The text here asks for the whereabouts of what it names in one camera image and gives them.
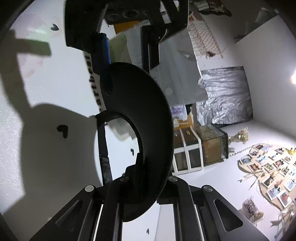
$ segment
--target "photo collage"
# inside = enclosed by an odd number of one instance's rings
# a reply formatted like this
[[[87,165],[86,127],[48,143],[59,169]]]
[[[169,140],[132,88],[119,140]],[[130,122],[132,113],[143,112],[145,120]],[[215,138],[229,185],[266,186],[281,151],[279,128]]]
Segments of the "photo collage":
[[[239,162],[241,165],[246,164],[245,166],[254,174],[260,170],[269,173],[269,175],[265,174],[261,183],[267,189],[267,196],[271,201],[278,198],[283,208],[292,202],[289,193],[296,186],[296,159],[290,156],[284,148],[259,144],[252,148],[248,155],[243,156]]]

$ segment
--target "light bulb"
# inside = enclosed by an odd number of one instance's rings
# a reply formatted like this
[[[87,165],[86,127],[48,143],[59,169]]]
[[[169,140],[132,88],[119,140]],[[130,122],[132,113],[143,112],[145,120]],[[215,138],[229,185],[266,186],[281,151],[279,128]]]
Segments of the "light bulb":
[[[296,85],[296,74],[292,75],[290,79],[292,84]]]

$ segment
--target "black bracket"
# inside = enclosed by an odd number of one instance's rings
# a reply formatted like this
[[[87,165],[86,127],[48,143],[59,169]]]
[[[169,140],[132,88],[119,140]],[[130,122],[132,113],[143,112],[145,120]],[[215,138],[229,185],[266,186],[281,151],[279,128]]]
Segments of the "black bracket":
[[[159,43],[186,28],[188,24],[188,0],[179,0],[178,8],[173,0],[162,2],[170,23],[163,20],[159,0],[67,0],[66,44],[90,54],[98,54],[98,38],[101,38],[98,33],[104,18],[109,24],[148,19],[151,25],[142,26],[141,46],[143,69],[149,72],[159,65]]]
[[[138,203],[132,189],[128,176],[100,188],[86,186],[30,241],[120,241],[125,209]],[[173,204],[176,241],[268,241],[209,185],[197,188],[170,176],[157,202]]]

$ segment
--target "wall decoration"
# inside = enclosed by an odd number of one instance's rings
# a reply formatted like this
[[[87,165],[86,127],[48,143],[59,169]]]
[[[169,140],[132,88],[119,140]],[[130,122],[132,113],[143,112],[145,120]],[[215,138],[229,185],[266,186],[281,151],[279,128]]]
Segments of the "wall decoration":
[[[270,200],[275,199],[280,193],[282,192],[282,190],[280,188],[276,188],[273,187],[272,189],[270,189],[267,192],[267,195],[269,196]]]
[[[204,15],[226,15],[231,17],[231,12],[224,6],[220,0],[194,0],[194,6],[196,9]]]
[[[263,166],[264,166],[264,168],[265,168],[268,172],[272,172],[272,171],[274,171],[274,169],[275,169],[275,166],[274,166],[273,164],[270,164],[270,163],[266,163],[266,164],[264,164]]]
[[[205,56],[211,58],[220,55],[223,58],[218,43],[205,20],[196,12],[193,4],[189,5],[189,10],[191,14],[189,15],[187,28],[195,57]]]
[[[278,145],[254,145],[249,154],[238,161],[239,168],[248,173],[241,182],[255,176],[255,183],[259,184],[260,192],[266,200],[281,211],[289,208],[292,203],[291,208],[296,213],[296,205],[292,202],[296,199],[295,153]]]
[[[238,133],[235,136],[228,137],[228,144],[230,145],[231,142],[242,142],[243,144],[246,144],[246,142],[250,139],[250,134],[248,132],[248,128],[243,128],[238,131]]]

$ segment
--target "black strap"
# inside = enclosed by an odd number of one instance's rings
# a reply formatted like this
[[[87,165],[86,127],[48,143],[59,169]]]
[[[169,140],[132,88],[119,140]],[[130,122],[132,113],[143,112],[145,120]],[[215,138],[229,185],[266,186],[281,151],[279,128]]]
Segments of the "black strap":
[[[103,178],[103,186],[106,183],[111,182],[112,173],[110,168],[110,162],[108,158],[108,148],[106,143],[105,125],[101,115],[96,115],[96,124],[98,129],[98,146],[99,146],[99,158],[101,165],[101,172]]]

